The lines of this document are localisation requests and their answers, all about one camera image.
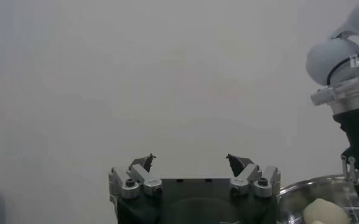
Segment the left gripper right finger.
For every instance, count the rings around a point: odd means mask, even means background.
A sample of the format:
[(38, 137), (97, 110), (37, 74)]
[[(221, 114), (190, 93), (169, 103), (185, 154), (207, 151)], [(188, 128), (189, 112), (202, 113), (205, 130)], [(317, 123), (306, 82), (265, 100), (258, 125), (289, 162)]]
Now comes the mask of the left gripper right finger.
[(229, 180), (230, 193), (241, 197), (252, 192), (256, 197), (269, 198), (279, 194), (281, 173), (277, 167), (266, 166), (262, 170), (249, 158), (228, 154), (233, 178)]

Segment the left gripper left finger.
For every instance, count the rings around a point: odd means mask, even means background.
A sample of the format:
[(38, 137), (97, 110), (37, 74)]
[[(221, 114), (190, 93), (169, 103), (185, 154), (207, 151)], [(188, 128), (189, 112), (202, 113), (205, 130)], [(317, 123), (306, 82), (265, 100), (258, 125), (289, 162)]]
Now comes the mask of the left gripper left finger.
[(126, 200), (142, 194), (159, 198), (163, 192), (163, 181), (150, 174), (153, 154), (134, 159), (128, 167), (112, 167), (108, 173), (109, 193)]

